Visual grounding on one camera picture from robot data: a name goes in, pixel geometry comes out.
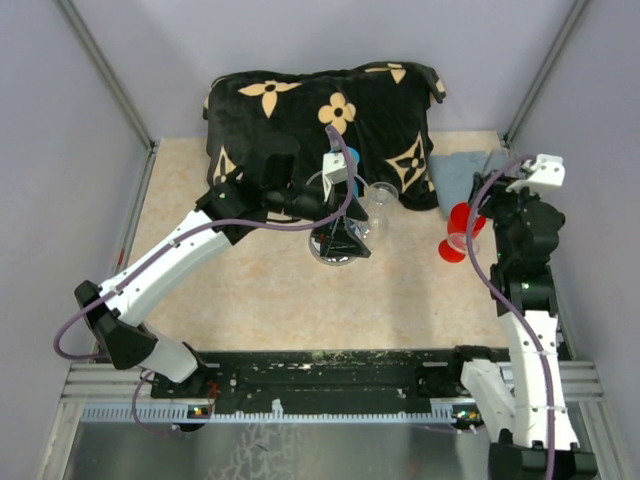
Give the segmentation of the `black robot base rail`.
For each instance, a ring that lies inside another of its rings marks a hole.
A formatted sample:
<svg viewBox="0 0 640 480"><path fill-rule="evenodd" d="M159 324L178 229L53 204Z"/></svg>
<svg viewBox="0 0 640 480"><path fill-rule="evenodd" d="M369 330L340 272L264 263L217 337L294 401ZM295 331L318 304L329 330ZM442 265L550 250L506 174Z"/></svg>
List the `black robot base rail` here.
<svg viewBox="0 0 640 480"><path fill-rule="evenodd" d="M203 352L181 384L157 374L154 399L212 402L218 414L429 413L434 399L465 391L453 350Z"/></svg>

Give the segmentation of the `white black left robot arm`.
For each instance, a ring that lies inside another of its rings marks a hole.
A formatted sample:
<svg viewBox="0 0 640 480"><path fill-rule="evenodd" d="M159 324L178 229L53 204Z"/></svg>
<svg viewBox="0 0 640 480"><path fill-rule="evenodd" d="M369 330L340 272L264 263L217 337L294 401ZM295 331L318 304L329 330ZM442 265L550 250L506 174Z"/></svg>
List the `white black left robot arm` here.
<svg viewBox="0 0 640 480"><path fill-rule="evenodd" d="M132 266L101 284L85 281L76 288L81 315L115 368L146 369L186 396L201 394L208 373L196 352L144 322L188 275L257 229L307 230L319 257L331 263L370 256L355 227L368 215L355 194L353 151L335 128L326 133L330 149L322 158L320 185L294 180L298 141L269 134L255 143L249 165L227 172Z"/></svg>

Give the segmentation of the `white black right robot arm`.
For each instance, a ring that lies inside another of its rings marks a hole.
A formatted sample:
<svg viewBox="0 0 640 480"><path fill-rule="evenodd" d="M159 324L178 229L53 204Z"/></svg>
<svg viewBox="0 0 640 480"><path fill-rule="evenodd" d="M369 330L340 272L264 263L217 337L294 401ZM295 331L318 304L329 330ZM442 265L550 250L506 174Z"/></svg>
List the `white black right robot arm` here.
<svg viewBox="0 0 640 480"><path fill-rule="evenodd" d="M490 438L491 479L593 479L596 457L569 418L558 360L558 302L549 265L564 215L530 187L495 172L476 174L471 221L493 222L497 260L480 276L508 338L512 380L485 347L446 372L448 387L475 400Z"/></svg>

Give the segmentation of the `red plastic wine glass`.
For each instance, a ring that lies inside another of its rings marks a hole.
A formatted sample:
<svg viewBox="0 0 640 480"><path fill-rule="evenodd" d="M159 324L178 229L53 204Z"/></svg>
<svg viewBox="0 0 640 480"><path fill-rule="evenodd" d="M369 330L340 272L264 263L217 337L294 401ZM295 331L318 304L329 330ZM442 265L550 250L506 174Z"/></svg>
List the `red plastic wine glass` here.
<svg viewBox="0 0 640 480"><path fill-rule="evenodd" d="M467 203L456 204L447 222L447 236L438 246L440 257L449 263L459 263L468 253L466 234L471 214Z"/></svg>

